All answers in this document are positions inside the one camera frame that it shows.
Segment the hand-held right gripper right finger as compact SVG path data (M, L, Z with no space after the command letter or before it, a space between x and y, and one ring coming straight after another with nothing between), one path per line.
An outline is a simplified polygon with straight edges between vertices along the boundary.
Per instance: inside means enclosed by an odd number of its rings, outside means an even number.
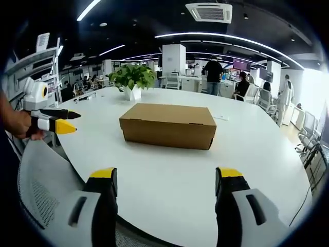
M217 167L215 174L217 246L280 246L289 229L275 204L236 169Z

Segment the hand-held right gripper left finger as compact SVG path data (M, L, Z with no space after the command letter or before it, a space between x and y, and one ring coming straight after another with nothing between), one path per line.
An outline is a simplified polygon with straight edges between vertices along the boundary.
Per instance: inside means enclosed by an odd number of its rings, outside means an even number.
M46 229L51 246L116 246L117 168L93 172L65 197Z

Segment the person's left hand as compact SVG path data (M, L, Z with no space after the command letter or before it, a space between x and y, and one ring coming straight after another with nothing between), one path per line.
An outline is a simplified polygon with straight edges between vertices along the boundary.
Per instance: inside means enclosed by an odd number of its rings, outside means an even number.
M44 138L44 131L40 129L29 132L31 127L31 116L26 111L13 111L5 117L4 126L5 130L17 138L25 139L31 138L32 140L41 140Z

